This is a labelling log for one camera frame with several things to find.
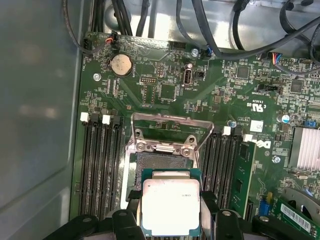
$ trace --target white label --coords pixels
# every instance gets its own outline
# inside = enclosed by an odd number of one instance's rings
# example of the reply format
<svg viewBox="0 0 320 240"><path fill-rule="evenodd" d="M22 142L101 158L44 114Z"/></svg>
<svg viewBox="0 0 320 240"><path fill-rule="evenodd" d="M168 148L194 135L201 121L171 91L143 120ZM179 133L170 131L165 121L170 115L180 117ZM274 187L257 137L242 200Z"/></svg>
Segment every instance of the white label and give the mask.
<svg viewBox="0 0 320 240"><path fill-rule="evenodd" d="M256 133L262 133L264 127L264 121L251 120L250 131Z"/></svg>
<svg viewBox="0 0 320 240"><path fill-rule="evenodd" d="M247 107L251 107L251 111L253 112L258 112L258 113L263 113L264 112L264 109L267 108L267 105L262 105L262 104L257 104L257 102L260 102L260 101L253 101L253 102L256 102L256 103L251 103L251 102L248 102L246 104Z"/></svg>
<svg viewBox="0 0 320 240"><path fill-rule="evenodd" d="M281 212L283 212L285 215L295 221L300 227L310 233L311 224L300 217L298 214L296 214L294 211L292 211L290 208L288 208L286 205L281 204Z"/></svg>

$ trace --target mounting screw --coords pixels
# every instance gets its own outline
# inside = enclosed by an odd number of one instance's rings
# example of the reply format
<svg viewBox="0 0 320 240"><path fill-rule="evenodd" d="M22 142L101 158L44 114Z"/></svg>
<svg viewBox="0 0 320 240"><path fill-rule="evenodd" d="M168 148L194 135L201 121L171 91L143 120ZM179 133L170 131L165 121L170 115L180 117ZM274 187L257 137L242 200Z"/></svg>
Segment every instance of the mounting screw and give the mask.
<svg viewBox="0 0 320 240"><path fill-rule="evenodd" d="M182 150L182 155L189 156L189 154L190 154L190 150L188 148L185 148Z"/></svg>
<svg viewBox="0 0 320 240"><path fill-rule="evenodd" d="M269 222L269 218L267 218L266 216L260 216L259 219L260 219L262 222Z"/></svg>
<svg viewBox="0 0 320 240"><path fill-rule="evenodd" d="M196 48L193 48L193 49L191 49L190 54L191 54L192 57L197 58L199 56L199 50L196 49Z"/></svg>
<svg viewBox="0 0 320 240"><path fill-rule="evenodd" d="M223 211L222 214L225 216L231 216L231 212L229 211Z"/></svg>
<svg viewBox="0 0 320 240"><path fill-rule="evenodd" d="M274 156L274 157L272 158L272 162L273 162L274 164L278 164L278 163L281 162L281 158L278 157L278 156Z"/></svg>
<svg viewBox="0 0 320 240"><path fill-rule="evenodd" d="M142 142L137 143L135 147L138 151L141 151L141 152L145 150L145 145Z"/></svg>
<svg viewBox="0 0 320 240"><path fill-rule="evenodd" d="M101 74L100 73L93 74L93 80L98 82L98 81L100 81L100 79L101 79Z"/></svg>

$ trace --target heatsink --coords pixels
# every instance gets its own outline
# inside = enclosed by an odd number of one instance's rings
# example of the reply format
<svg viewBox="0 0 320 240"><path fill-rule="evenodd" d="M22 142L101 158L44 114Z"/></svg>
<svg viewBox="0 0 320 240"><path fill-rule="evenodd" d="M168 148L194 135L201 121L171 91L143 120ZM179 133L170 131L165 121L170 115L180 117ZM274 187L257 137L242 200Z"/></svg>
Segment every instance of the heatsink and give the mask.
<svg viewBox="0 0 320 240"><path fill-rule="evenodd" d="M294 131L289 166L320 171L320 130L297 127Z"/></svg>

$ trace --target capacitor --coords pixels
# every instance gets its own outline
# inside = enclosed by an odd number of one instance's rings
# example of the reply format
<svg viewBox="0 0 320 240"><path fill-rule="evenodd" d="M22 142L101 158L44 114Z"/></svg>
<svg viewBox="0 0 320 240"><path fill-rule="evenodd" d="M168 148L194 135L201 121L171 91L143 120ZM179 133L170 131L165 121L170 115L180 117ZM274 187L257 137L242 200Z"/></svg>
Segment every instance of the capacitor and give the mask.
<svg viewBox="0 0 320 240"><path fill-rule="evenodd" d="M290 116L287 114L280 114L276 117L279 123L288 124L290 122Z"/></svg>
<svg viewBox="0 0 320 240"><path fill-rule="evenodd" d="M185 69L192 69L193 65L192 63L187 63L186 65L184 65Z"/></svg>
<svg viewBox="0 0 320 240"><path fill-rule="evenodd" d="M237 122L233 120L229 120L226 124L233 129L237 126Z"/></svg>

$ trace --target black cable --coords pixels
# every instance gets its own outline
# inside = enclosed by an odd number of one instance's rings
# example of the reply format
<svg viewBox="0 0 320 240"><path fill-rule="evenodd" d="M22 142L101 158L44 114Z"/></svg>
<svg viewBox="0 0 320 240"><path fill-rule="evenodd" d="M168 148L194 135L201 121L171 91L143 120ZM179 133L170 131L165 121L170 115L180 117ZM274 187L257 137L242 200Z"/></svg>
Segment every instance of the black cable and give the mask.
<svg viewBox="0 0 320 240"><path fill-rule="evenodd" d="M91 32L95 32L96 31L96 27L97 27L98 1L99 0L94 0L93 1L92 19L91 19L91 25L90 25L90 31Z"/></svg>
<svg viewBox="0 0 320 240"><path fill-rule="evenodd" d="M178 29L180 31L180 33L182 34L182 36L191 44L197 46L200 49L207 49L207 46L202 46L201 44L197 43L195 40L193 40L189 34L187 33L184 25L181 22L181 17L180 17L180 12L181 12L181 8L182 8L182 0L176 0L176 9L175 9L175 21L176 21L176 25L178 26Z"/></svg>
<svg viewBox="0 0 320 240"><path fill-rule="evenodd" d="M317 67L315 69L309 70L309 71L291 71L289 69L284 68L283 66L279 65L278 63L274 65L277 69L285 72L286 74L293 74L293 75L309 75L309 74L315 74L320 71L320 67Z"/></svg>
<svg viewBox="0 0 320 240"><path fill-rule="evenodd" d="M127 32L126 32L126 29L125 29L125 26L124 26L124 21L123 21L123 18L122 18L122 15L121 15L121 11L120 11L119 6L118 6L118 2L117 2L117 0L111 0L111 1L112 1L113 9L114 9L114 15L115 15L116 21L118 22L118 26L119 26L119 29L120 29L120 33L122 35L126 35Z"/></svg>
<svg viewBox="0 0 320 240"><path fill-rule="evenodd" d="M144 32L147 16L148 16L148 9L149 9L150 2L149 0L142 0L142 6L141 6L141 15L140 15L140 21L138 23L138 27L136 28L136 37L141 37L142 33Z"/></svg>
<svg viewBox="0 0 320 240"><path fill-rule="evenodd" d="M318 59L316 59L315 57L315 53L316 53L316 50L315 50L315 41L316 41L316 38L319 34L319 30L320 30L320 24L318 26L316 26L314 32L313 32L313 35L312 35L312 38L311 38L311 42L310 42L310 47L309 47L309 54L310 54L310 58L311 60L320 66L320 61Z"/></svg>
<svg viewBox="0 0 320 240"><path fill-rule="evenodd" d="M296 31L296 29L291 25L291 23L288 20L287 17L287 7L288 5L292 2L293 0L288 0L285 2L285 4L282 6L279 14L279 19L280 19L280 24L283 30L287 34L292 34ZM301 34L295 37L296 39L300 40L303 42L305 45L309 46L310 45L310 40L307 38L305 35Z"/></svg>
<svg viewBox="0 0 320 240"><path fill-rule="evenodd" d="M242 43L240 41L239 31L238 31L240 13L241 11L234 12L233 21L232 21L232 35L233 35L233 39L236 47L239 50L245 50L244 46L242 46Z"/></svg>
<svg viewBox="0 0 320 240"><path fill-rule="evenodd" d="M210 26L206 17L206 13L204 10L204 6L201 0L192 0L193 8L195 11L195 15L198 21L198 25L200 27L200 30L202 32L202 35L204 36L204 39L206 42L209 44L211 49L213 50L214 54L224 60L238 60L242 58L248 58L253 55L258 55L262 54L265 52L270 52L273 49L279 48L282 45L286 44L290 40L294 39L296 36L301 35L305 31L309 30L313 26L320 24L320 17L317 17L316 19L312 20L311 22L307 23L306 25L302 26L299 28L297 31L294 33L291 33L280 40L271 43L269 45L250 50L250 51L245 51L245 52L239 52L239 53L226 53L226 52L221 52L212 36Z"/></svg>
<svg viewBox="0 0 320 240"><path fill-rule="evenodd" d="M131 30L130 20L129 20L129 16L128 16L128 12L127 12L124 0L118 0L118 6L123 18L123 24L124 24L126 33L128 36L132 36L133 34Z"/></svg>
<svg viewBox="0 0 320 240"><path fill-rule="evenodd" d="M104 0L95 0L97 3L97 14L96 14L96 32L104 32Z"/></svg>
<svg viewBox="0 0 320 240"><path fill-rule="evenodd" d="M95 49L93 50L88 50L88 49L85 49L84 47L82 47L76 37L75 37L75 34L74 32L72 31L72 28L71 28L71 24L70 24L70 19L69 19L69 13L68 13L68 0L62 0L62 9L63 9L63 16L64 16L64 22L65 22L65 26L66 26L66 29L74 43L74 45L76 45L76 47L83 53L85 54L88 54L88 55L92 55L92 54L95 54L97 52L99 52L101 49L103 49L106 45L106 43L104 42L103 44L97 46Z"/></svg>

